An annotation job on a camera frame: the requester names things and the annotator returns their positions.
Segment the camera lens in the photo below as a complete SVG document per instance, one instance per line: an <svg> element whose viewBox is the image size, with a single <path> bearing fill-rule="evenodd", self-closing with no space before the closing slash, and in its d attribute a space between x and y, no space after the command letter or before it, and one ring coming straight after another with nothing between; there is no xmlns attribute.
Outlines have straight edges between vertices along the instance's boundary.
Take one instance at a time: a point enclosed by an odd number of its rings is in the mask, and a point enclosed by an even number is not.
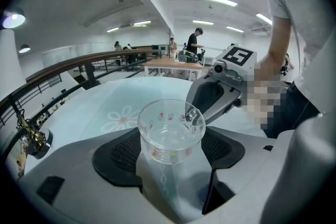
<svg viewBox="0 0 336 224"><path fill-rule="evenodd" d="M215 72L216 73L222 73L223 72L223 67L221 65L216 65L215 66Z"/></svg>

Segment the ceiling light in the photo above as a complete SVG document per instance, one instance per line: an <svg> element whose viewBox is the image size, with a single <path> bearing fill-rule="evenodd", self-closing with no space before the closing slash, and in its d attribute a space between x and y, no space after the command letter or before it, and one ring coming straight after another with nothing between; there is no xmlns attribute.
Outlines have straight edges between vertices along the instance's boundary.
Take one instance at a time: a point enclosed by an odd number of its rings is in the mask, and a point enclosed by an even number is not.
<svg viewBox="0 0 336 224"><path fill-rule="evenodd" d="M135 24L133 24L133 25L146 25L146 24L150 24L150 23L151 23L151 21L150 21L150 20L147 20L147 21L145 21L145 22L135 23Z"/></svg>
<svg viewBox="0 0 336 224"><path fill-rule="evenodd" d="M116 30L118 30L119 28L118 27L116 27L116 28L113 28L113 29L110 29L110 30L107 30L107 33L109 33L109 32L113 32L113 31L116 31Z"/></svg>
<svg viewBox="0 0 336 224"><path fill-rule="evenodd" d="M203 25L213 25L214 23L210 23L210 22L204 22L202 20L193 20L193 23L195 24L203 24Z"/></svg>
<svg viewBox="0 0 336 224"><path fill-rule="evenodd" d="M256 16L272 25L272 21L269 18L265 17L264 15L258 13Z"/></svg>
<svg viewBox="0 0 336 224"><path fill-rule="evenodd" d="M21 47L20 47L20 50L19 50L19 53L20 54L24 54L25 52L29 51L30 50L30 47L27 45L27 44L23 44Z"/></svg>
<svg viewBox="0 0 336 224"><path fill-rule="evenodd" d="M4 11L5 19L2 22L4 28L14 28L24 23L25 14L22 9L14 8Z"/></svg>
<svg viewBox="0 0 336 224"><path fill-rule="evenodd" d="M243 32L244 32L243 30L240 30L240 29L237 29L237 28L233 28L233 27L231 27L231 26L227 26L226 28L227 28L227 29L234 30L234 31L237 31L237 32L240 32L240 33L243 33Z"/></svg>
<svg viewBox="0 0 336 224"><path fill-rule="evenodd" d="M232 2L230 0L210 0L210 1L215 1L215 2L219 2L219 3L223 3L223 4L226 4L226 5L232 6L232 7L237 6L237 3Z"/></svg>

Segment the clear plastic cup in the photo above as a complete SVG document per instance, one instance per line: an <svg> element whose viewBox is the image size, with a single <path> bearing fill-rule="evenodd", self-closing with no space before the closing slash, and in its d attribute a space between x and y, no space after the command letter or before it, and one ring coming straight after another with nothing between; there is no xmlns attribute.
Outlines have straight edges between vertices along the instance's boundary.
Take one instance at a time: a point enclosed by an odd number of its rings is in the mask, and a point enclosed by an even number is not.
<svg viewBox="0 0 336 224"><path fill-rule="evenodd" d="M138 128L146 150L163 164L185 160L205 133L205 121L193 105L163 99L146 105L139 114Z"/></svg>

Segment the man in black shirt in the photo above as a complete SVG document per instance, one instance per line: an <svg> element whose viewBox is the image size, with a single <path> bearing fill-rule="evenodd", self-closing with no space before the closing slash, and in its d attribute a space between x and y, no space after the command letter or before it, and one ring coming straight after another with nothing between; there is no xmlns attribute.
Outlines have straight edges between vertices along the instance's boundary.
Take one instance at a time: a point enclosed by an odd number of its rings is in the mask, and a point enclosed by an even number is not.
<svg viewBox="0 0 336 224"><path fill-rule="evenodd" d="M189 36L189 40L188 40L188 45L186 50L191 51L195 54L197 54L197 48L203 48L204 46L197 44L197 38L199 35L203 34L203 30L201 28L196 28L195 32L193 32L190 36Z"/></svg>

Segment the cup rim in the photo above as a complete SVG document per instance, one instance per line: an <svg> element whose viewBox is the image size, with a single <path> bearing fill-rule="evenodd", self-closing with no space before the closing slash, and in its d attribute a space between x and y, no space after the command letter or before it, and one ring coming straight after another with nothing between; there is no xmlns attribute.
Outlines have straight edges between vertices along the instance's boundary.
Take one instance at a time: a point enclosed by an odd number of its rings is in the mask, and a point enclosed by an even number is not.
<svg viewBox="0 0 336 224"><path fill-rule="evenodd" d="M155 101L150 102L150 103L148 103L147 105L145 105L145 106L143 107L143 109L140 111L139 115L138 115L138 129L139 129L139 132L140 132L141 137L145 140L145 142L147 142L147 143L151 144L152 146L154 146L154 147L156 147L156 148L158 148L158 149L160 149L160 150L163 150L163 151L183 151L183 150L186 150L186 149L188 149L188 148L191 148L191 147L197 145L197 144L202 140L202 138L203 138L203 136L204 136L204 134L205 134L205 129L206 129L206 128L203 128L203 129L202 129L202 132L201 132L201 135L200 135L200 137L201 137L200 140L198 140L197 142L193 143L192 145L190 145L190 146L187 147L187 148L179 148L179 149L176 149L176 150L167 150L167 149L164 149L164 148L158 146L158 144L156 144L155 142L153 142L152 140L150 140L149 138L147 138L147 137L143 134L143 131L142 131L143 128L140 128L140 126L141 126L141 125L140 125L140 116L141 116L141 114L144 112L144 110L145 110L147 107L149 107L150 105L152 105L152 104L154 104L154 103L157 103L157 102L159 102L159 101L178 101L178 102L183 102L183 103L186 103L186 104L188 104L188 105L191 105L191 106L194 107L194 108L197 110L197 112L202 116L202 120L203 120L203 122L204 122L204 126L206 127L206 123L205 123L205 120L204 120L204 117L203 117L202 113L201 113L201 112L199 111L199 109L198 109L197 107L195 107L194 105L192 105L192 104L190 104L190 103L188 103L188 102L186 102L186 101L179 100L179 99L172 99L172 98L158 99L158 100L155 100Z"/></svg>

